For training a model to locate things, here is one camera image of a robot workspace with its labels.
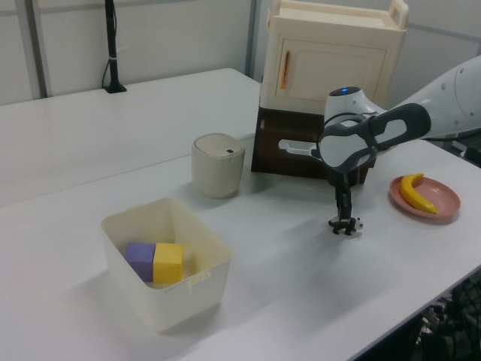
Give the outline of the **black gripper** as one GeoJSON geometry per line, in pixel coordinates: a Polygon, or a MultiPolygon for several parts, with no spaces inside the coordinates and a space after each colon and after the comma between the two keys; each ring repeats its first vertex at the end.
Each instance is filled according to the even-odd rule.
{"type": "Polygon", "coordinates": [[[342,220],[349,222],[352,212],[350,188],[356,185],[356,170],[354,169],[347,173],[340,173],[329,169],[328,183],[336,189],[335,200],[337,206],[337,221],[342,220]]]}

